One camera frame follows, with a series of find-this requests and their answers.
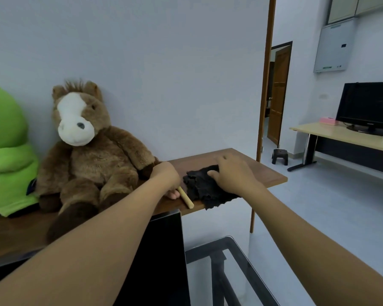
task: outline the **person's right arm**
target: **person's right arm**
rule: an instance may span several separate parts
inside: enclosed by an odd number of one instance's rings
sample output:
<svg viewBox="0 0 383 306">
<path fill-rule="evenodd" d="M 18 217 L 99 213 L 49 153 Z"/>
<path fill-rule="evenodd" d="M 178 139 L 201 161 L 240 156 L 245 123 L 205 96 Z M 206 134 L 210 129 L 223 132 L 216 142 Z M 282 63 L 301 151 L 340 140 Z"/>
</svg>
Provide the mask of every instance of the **person's right arm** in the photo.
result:
<svg viewBox="0 0 383 306">
<path fill-rule="evenodd" d="M 294 213 L 258 182 L 234 155 L 208 174 L 255 210 L 285 260 L 317 306 L 383 305 L 383 277 Z"/>
</svg>

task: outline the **television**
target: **television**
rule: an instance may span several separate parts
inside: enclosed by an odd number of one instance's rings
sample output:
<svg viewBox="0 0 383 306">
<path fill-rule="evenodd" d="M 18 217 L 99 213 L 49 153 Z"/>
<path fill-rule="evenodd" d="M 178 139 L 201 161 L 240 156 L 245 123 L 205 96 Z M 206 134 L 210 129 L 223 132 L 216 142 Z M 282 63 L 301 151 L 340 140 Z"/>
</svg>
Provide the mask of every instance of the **television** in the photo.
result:
<svg viewBox="0 0 383 306">
<path fill-rule="evenodd" d="M 336 120 L 348 129 L 383 136 L 383 82 L 345 84 Z"/>
</svg>

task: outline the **wooden tabletop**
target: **wooden tabletop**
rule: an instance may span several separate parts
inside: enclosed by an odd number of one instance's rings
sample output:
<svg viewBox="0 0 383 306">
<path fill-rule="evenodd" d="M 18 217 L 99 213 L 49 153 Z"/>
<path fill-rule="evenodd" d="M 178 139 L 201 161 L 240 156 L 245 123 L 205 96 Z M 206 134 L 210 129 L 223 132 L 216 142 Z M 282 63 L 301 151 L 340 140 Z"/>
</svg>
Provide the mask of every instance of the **wooden tabletop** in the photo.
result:
<svg viewBox="0 0 383 306">
<path fill-rule="evenodd" d="M 180 176 L 187 171 L 199 170 L 216 164 L 217 156 L 231 153 L 242 157 L 252 169 L 257 180 L 266 187 L 272 187 L 287 181 L 287 178 L 235 149 L 224 149 L 212 153 L 199 154 L 191 157 L 170 161 Z M 188 209 L 181 199 L 170 200 L 163 198 L 157 205 L 154 214 L 180 209 L 182 215 L 204 209 L 201 201 L 194 202 L 194 208 Z M 31 257 L 31 253 L 44 248 L 45 234 L 56 218 L 57 213 L 44 214 L 40 211 L 21 216 L 19 218 L 5 218 L 0 216 L 0 265 L 19 261 Z"/>
<path fill-rule="evenodd" d="M 329 124 L 315 122 L 302 124 L 290 129 L 383 151 L 382 136 L 352 131 L 347 129 L 343 123 L 339 123 L 337 126 L 331 126 Z"/>
</svg>

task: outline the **doorway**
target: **doorway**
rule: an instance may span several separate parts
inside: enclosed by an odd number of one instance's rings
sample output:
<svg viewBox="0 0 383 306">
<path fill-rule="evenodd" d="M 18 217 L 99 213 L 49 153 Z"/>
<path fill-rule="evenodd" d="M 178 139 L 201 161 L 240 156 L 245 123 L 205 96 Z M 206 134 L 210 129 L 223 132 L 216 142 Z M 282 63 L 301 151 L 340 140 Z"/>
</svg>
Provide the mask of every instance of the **doorway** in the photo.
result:
<svg viewBox="0 0 383 306">
<path fill-rule="evenodd" d="M 266 120 L 267 138 L 279 146 L 292 42 L 271 48 L 267 88 Z"/>
</svg>

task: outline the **white blaze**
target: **white blaze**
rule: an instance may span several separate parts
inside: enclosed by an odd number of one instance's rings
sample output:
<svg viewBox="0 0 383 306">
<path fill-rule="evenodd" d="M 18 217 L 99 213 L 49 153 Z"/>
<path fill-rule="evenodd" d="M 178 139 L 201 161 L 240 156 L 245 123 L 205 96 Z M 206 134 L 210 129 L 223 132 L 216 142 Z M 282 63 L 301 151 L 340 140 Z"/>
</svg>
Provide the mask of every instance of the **white blaze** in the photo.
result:
<svg viewBox="0 0 383 306">
<path fill-rule="evenodd" d="M 92 124 L 81 117 L 86 106 L 85 101 L 76 92 L 67 94 L 57 104 L 57 110 L 61 117 L 58 134 L 69 145 L 86 145 L 95 136 L 95 129 Z"/>
</svg>

